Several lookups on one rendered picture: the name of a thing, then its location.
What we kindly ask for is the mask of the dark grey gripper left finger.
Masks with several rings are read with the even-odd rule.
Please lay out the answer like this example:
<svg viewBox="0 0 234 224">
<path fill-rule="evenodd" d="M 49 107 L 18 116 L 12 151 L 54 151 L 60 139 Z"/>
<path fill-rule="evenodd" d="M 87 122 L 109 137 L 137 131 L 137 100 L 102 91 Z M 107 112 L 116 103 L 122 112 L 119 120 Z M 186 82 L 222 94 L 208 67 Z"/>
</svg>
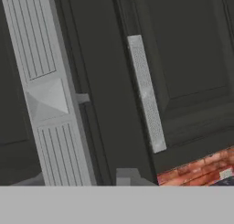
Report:
<svg viewBox="0 0 234 224">
<path fill-rule="evenodd" d="M 37 176 L 16 183 L 16 186 L 21 186 L 21 187 L 29 187 L 29 186 L 40 187 L 44 185 L 45 181 L 41 173 L 39 173 Z"/>
</svg>

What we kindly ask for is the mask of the dark cabinet side panel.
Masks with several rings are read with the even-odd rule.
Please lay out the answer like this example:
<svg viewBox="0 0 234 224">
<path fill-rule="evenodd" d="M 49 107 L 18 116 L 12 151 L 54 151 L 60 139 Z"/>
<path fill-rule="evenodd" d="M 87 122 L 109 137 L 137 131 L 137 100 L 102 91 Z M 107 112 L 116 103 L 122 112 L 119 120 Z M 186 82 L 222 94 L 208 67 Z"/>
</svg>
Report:
<svg viewBox="0 0 234 224">
<path fill-rule="evenodd" d="M 41 167 L 0 0 L 0 186 L 37 176 Z"/>
</svg>

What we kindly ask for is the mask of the white wall outlet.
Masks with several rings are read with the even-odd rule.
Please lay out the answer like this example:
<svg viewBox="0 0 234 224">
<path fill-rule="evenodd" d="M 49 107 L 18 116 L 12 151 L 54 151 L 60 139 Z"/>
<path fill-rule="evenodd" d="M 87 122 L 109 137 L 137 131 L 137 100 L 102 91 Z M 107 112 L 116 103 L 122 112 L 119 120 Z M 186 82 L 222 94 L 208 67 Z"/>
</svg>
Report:
<svg viewBox="0 0 234 224">
<path fill-rule="evenodd" d="M 224 170 L 224 171 L 221 171 L 221 172 L 219 173 L 219 178 L 220 178 L 221 180 L 226 179 L 226 178 L 229 178 L 229 177 L 231 177 L 231 176 L 234 176 L 234 172 L 232 171 L 231 168 L 226 169 L 226 170 Z"/>
</svg>

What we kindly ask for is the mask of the plain dark cabinet door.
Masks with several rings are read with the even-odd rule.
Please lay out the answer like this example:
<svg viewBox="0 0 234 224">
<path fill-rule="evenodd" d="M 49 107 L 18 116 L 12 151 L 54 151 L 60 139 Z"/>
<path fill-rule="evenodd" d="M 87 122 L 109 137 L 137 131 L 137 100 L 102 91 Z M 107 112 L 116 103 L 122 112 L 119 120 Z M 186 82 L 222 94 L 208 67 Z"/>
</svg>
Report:
<svg viewBox="0 0 234 224">
<path fill-rule="evenodd" d="M 156 183 L 137 94 L 113 0 L 55 0 L 97 183 L 121 168 Z"/>
</svg>

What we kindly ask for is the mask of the grey fluted pilaster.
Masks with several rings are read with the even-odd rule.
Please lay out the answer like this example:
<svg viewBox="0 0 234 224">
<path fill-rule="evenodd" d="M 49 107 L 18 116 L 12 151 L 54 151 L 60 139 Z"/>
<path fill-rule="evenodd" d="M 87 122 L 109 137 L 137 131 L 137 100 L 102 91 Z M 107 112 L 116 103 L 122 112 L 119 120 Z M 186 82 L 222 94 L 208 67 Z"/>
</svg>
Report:
<svg viewBox="0 0 234 224">
<path fill-rule="evenodd" d="M 94 186 L 54 0 L 2 0 L 45 184 Z"/>
</svg>

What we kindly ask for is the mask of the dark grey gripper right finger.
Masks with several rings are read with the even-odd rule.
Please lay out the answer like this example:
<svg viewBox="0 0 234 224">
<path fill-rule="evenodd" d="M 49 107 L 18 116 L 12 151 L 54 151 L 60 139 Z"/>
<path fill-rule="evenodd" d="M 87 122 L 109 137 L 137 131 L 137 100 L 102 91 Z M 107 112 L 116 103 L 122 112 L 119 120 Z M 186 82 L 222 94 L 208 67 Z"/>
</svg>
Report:
<svg viewBox="0 0 234 224">
<path fill-rule="evenodd" d="M 154 183 L 142 177 L 137 168 L 117 168 L 116 185 L 124 187 L 151 187 Z"/>
</svg>

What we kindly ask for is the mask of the dark cabinet door, recessed panel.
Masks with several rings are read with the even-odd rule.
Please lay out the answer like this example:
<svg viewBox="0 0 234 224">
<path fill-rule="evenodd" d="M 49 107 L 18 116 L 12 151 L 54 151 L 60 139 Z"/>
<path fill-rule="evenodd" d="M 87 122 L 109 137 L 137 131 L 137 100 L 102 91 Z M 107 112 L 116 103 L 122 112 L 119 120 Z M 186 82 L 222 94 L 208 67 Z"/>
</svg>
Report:
<svg viewBox="0 0 234 224">
<path fill-rule="evenodd" d="M 234 0 L 115 0 L 158 173 L 234 145 Z M 155 154 L 128 46 L 141 35 L 166 149 Z"/>
</svg>

